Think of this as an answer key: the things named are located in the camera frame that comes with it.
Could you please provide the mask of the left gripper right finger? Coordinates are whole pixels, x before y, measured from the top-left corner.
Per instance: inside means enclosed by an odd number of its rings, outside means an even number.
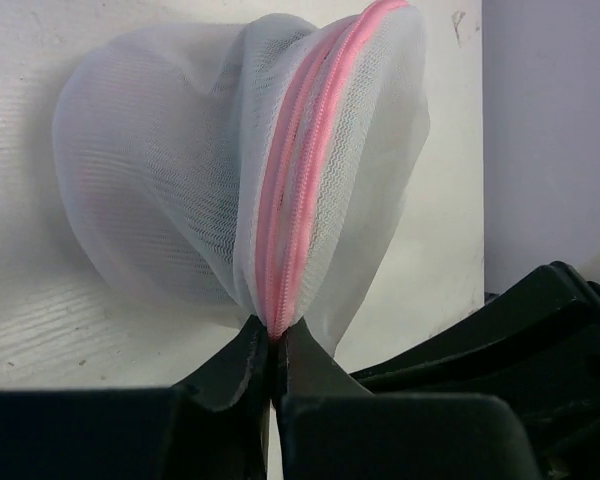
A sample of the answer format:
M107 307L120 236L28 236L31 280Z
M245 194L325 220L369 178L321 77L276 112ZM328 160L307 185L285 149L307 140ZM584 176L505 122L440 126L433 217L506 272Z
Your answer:
M526 432L480 394L376 395L299 322L280 339L277 424L287 479L538 479Z

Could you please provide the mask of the white mesh laundry bag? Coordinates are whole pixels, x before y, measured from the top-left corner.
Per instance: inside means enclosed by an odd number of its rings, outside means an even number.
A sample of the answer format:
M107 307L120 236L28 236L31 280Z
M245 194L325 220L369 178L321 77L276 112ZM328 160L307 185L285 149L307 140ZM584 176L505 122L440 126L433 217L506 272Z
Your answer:
M52 139L64 208L111 286L240 307L333 352L395 234L429 131L420 12L316 27L166 24L89 53Z

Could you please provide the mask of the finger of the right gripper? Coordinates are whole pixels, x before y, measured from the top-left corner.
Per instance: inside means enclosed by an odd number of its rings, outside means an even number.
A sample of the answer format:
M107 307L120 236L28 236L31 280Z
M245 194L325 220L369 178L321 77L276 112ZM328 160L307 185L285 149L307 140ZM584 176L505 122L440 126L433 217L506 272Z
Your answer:
M492 395L547 479L600 479L600 285L553 262L458 324L353 378L373 393Z

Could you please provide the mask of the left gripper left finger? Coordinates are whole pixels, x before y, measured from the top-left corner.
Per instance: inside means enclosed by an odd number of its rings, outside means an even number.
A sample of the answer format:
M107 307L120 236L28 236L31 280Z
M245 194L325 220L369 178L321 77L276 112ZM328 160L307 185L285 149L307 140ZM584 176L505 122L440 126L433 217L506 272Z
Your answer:
M0 479L263 479L267 333L169 387L0 391Z

